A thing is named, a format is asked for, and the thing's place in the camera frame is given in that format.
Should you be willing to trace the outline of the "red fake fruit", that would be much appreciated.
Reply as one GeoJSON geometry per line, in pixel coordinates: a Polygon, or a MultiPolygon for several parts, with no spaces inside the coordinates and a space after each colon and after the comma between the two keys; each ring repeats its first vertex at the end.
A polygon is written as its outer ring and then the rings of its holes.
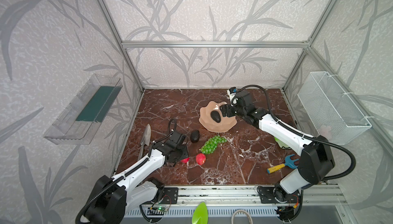
{"type": "Polygon", "coordinates": [[[206,162],[206,155],[203,153],[199,153],[195,156],[195,161],[198,165],[203,165],[206,162]]]}
{"type": "Polygon", "coordinates": [[[190,158],[188,157],[188,158],[182,159],[181,162],[184,163],[184,164],[186,164],[186,163],[189,162],[189,160],[190,160],[190,158]]]}

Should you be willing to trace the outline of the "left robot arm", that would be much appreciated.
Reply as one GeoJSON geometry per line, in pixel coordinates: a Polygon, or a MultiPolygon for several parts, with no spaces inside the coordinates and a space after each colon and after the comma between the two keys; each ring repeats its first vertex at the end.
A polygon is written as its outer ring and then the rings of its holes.
{"type": "Polygon", "coordinates": [[[163,184],[146,178],[164,166],[175,164],[188,157],[184,144],[186,135],[174,130],[162,141],[153,142],[147,155],[113,177],[102,176],[79,213],[75,223],[81,224],[82,217],[88,224],[119,224],[125,213],[141,204],[159,200],[163,184]]]}

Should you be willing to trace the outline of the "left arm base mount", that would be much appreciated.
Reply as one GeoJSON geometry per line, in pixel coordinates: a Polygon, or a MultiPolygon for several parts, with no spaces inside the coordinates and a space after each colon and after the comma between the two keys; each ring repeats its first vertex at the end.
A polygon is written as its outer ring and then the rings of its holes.
{"type": "Polygon", "coordinates": [[[171,205],[178,202],[179,188],[164,187],[159,189],[156,196],[150,201],[152,204],[171,205]]]}

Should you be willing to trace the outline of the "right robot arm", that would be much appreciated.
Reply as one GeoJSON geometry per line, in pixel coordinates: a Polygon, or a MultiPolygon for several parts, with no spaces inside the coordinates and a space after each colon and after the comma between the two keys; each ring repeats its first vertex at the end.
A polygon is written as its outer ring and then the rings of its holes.
{"type": "Polygon", "coordinates": [[[357,161],[350,150],[329,142],[323,136],[314,137],[284,123],[273,113],[266,89],[261,86],[256,88],[265,95],[266,109],[255,106],[253,96],[245,86],[241,89],[229,88],[227,94],[230,102],[220,106],[220,111],[226,117],[242,118],[246,123],[279,139],[299,155],[297,168],[275,185],[276,195],[286,196],[323,181],[340,179],[355,170],[357,161]],[[336,175],[328,175],[335,167],[332,149],[340,150],[350,158],[349,167],[336,175]]]}

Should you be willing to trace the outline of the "dark avocado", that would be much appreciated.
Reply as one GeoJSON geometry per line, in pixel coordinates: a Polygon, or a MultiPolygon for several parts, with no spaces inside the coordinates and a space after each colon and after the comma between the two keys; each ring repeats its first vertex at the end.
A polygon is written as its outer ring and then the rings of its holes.
{"type": "Polygon", "coordinates": [[[194,130],[190,134],[190,141],[192,143],[197,143],[200,140],[200,132],[199,130],[194,130]]]}
{"type": "Polygon", "coordinates": [[[210,117],[216,123],[220,123],[221,122],[221,115],[220,115],[220,113],[217,110],[213,110],[210,113],[210,117]]]}

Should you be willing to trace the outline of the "green grape bunch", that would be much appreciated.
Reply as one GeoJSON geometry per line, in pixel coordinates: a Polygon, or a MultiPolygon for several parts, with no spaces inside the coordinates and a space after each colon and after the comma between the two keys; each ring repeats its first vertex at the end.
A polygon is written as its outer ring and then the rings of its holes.
{"type": "Polygon", "coordinates": [[[216,135],[214,137],[211,137],[208,141],[205,142],[205,144],[200,148],[200,152],[202,154],[212,154],[216,151],[218,146],[220,144],[226,143],[227,139],[225,137],[216,135]]]}

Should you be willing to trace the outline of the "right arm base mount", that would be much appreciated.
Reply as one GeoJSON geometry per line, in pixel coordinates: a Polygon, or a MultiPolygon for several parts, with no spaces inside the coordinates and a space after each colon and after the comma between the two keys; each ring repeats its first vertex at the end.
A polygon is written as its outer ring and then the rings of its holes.
{"type": "Polygon", "coordinates": [[[299,190],[292,194],[275,187],[258,186],[256,190],[262,204],[296,204],[300,197],[299,190]]]}

